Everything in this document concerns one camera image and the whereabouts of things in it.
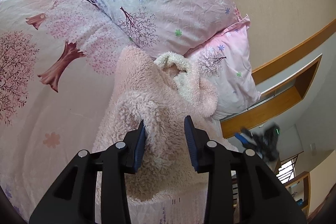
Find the pink fluffy fleece garment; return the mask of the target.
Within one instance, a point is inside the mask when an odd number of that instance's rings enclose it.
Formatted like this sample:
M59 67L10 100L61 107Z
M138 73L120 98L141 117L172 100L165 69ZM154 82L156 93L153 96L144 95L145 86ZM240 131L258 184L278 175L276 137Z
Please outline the pink fluffy fleece garment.
M226 147L235 147L203 115L204 104L192 105L178 93L174 80L144 51L122 50L116 66L114 89L101 121L93 150L107 149L143 123L146 145L137 173L125 177L128 201L154 203L207 184L205 174L191 165L184 132L190 116L196 128Z

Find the pink floral bed sheet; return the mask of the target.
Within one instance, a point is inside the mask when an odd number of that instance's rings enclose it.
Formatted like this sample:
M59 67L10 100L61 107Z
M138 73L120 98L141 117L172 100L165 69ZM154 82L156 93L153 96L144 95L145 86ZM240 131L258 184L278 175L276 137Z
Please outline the pink floral bed sheet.
M192 61L152 57L87 0L1 0L1 188L27 221L82 149L90 152L114 89L122 50L135 47L211 120L215 85ZM130 207L133 223L202 223L207 184L170 199Z

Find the wooden window frame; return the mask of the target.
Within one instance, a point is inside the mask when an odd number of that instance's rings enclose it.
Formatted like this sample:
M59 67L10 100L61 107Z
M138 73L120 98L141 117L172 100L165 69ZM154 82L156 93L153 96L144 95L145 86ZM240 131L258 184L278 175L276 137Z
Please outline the wooden window frame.
M316 50L334 33L335 20L324 26L324 28L319 32L315 33L313 36L309 37L297 46L254 70L252 72L252 77L254 78L255 83L260 84L281 71L289 68L291 65ZM295 83L292 87L272 98L268 98L260 105L252 107L246 112L222 121L220 126L223 137L232 137L234 133L240 131L241 126L248 129L259 126L301 102L305 98L314 81L322 57L323 55L319 55L298 72L294 73L294 75L285 79L284 82L279 83L275 87L266 91L265 94L269 95L294 80Z

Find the pink floral pillow near window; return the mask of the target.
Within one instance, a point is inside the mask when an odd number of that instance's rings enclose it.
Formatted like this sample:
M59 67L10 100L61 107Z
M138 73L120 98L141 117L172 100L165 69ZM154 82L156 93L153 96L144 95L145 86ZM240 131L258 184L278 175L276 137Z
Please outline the pink floral pillow near window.
M203 77L218 90L213 118L221 120L239 114L260 99L249 60L249 16L189 50L185 58L195 62Z

